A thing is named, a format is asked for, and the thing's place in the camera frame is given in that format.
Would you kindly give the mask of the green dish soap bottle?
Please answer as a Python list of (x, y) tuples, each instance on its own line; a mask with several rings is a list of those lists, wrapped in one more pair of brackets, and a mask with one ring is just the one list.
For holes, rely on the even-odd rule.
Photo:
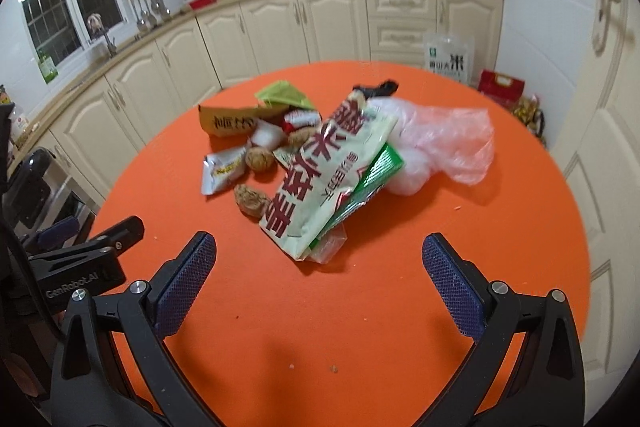
[(49, 84), (58, 77), (58, 69), (52, 56), (43, 50), (38, 51), (38, 67), (45, 83)]

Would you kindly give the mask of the white door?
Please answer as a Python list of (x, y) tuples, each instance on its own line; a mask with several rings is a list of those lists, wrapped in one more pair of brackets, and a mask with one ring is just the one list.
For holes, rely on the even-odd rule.
[(551, 150), (587, 235), (588, 417), (620, 387), (639, 351), (639, 1), (612, 5), (601, 56), (591, 44), (594, 9), (576, 92)]

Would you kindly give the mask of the cardboard box with oil bottles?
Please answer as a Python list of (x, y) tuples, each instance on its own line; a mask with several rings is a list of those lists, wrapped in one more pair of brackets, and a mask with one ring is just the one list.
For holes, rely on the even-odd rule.
[(516, 101), (509, 112), (526, 127), (543, 147), (547, 147), (547, 140), (544, 136), (546, 130), (546, 118), (541, 108), (540, 98), (537, 95), (522, 96)]

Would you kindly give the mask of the black small object on table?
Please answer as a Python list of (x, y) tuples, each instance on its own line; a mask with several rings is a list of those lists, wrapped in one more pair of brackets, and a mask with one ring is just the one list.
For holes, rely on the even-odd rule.
[(359, 92), (363, 98), (369, 100), (369, 98), (388, 98), (394, 95), (399, 89), (399, 84), (395, 80), (387, 79), (376, 86), (357, 86), (352, 90)]

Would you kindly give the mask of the walnut near packet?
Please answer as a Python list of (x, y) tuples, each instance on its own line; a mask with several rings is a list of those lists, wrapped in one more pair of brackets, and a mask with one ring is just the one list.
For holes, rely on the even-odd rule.
[(256, 173), (267, 172), (273, 167), (275, 161), (271, 150), (260, 146), (251, 147), (245, 156), (247, 168)]

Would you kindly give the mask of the yellow snack packet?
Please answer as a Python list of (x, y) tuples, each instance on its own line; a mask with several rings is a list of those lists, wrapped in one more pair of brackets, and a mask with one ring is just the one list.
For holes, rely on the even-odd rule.
[(198, 120), (203, 131), (217, 138), (253, 132), (259, 119), (279, 117), (290, 109), (288, 105), (261, 105), (254, 107), (198, 106)]

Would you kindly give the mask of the glutinous rice flour bag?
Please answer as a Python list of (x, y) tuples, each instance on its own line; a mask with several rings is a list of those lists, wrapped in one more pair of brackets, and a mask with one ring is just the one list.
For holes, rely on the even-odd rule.
[(397, 117), (352, 92), (295, 153), (259, 225), (295, 261), (310, 254), (383, 150)]

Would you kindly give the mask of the white jar on counter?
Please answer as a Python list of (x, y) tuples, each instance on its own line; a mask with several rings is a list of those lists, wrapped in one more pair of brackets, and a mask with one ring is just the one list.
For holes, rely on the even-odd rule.
[(17, 144), (21, 140), (21, 136), (28, 130), (29, 120), (26, 113), (17, 104), (13, 105), (10, 115), (11, 129), (10, 138), (14, 144)]

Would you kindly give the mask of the hanging utensil rack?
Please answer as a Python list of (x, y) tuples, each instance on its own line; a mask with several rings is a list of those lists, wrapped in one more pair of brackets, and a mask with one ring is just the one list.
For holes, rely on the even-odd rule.
[(172, 19), (164, 0), (129, 0), (140, 34), (147, 34)]

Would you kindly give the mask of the round table orange cloth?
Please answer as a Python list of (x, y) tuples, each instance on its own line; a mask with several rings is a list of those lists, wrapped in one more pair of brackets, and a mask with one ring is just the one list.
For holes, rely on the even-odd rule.
[(446, 385), (470, 347), (422, 265), (427, 234), (444, 234), (489, 280), (544, 295), (559, 288), (575, 321), (589, 307), (589, 255), (576, 202), (548, 152), (478, 92), (382, 62), (323, 62), (270, 72), (219, 92), (245, 107), (277, 80), (293, 83), (323, 115), (356, 84), (398, 83), (421, 106), (483, 107), (496, 156), (480, 184), (432, 176), (419, 193), (387, 192), (346, 221), (327, 265), (295, 262), (236, 207), (201, 192), (204, 157), (227, 147), (198, 113), (175, 119), (130, 162), (102, 205), (104, 230), (131, 215), (142, 242), (122, 255), (129, 280), (148, 279), (197, 231), (216, 239), (216, 265), (171, 354), (229, 426), (409, 426)]

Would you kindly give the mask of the green wrapper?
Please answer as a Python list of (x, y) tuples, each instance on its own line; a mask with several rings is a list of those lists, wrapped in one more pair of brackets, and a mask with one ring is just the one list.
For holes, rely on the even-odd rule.
[(277, 80), (255, 93), (255, 98), (265, 106), (283, 105), (305, 110), (315, 110), (310, 98), (286, 80)]

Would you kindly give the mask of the red basin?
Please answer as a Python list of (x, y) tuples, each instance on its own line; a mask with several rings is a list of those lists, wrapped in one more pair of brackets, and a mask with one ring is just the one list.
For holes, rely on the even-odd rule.
[(188, 5), (193, 11), (201, 10), (215, 4), (217, 0), (190, 0)]

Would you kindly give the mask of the lower cabinets with counter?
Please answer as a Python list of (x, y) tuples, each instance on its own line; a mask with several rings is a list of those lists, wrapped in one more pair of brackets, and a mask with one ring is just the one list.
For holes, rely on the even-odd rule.
[(21, 137), (62, 160), (103, 202), (139, 150), (220, 90), (326, 61), (421, 67), (429, 31), (471, 37), (474, 67), (497, 61), (504, 0), (221, 0), (178, 16), (81, 76)]

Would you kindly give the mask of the black rice cooker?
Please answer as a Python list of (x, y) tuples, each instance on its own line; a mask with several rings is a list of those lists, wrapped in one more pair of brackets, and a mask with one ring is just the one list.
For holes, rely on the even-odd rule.
[(45, 148), (38, 147), (11, 174), (9, 190), (2, 200), (2, 211), (12, 228), (21, 223), (31, 229), (36, 224), (51, 195), (51, 187), (44, 175), (52, 162), (53, 156)]

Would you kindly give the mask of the walnut front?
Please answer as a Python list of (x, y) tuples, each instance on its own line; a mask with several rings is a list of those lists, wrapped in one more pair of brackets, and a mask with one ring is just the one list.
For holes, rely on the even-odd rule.
[(245, 216), (260, 219), (266, 212), (271, 199), (263, 192), (246, 184), (239, 184), (233, 190), (235, 204)]

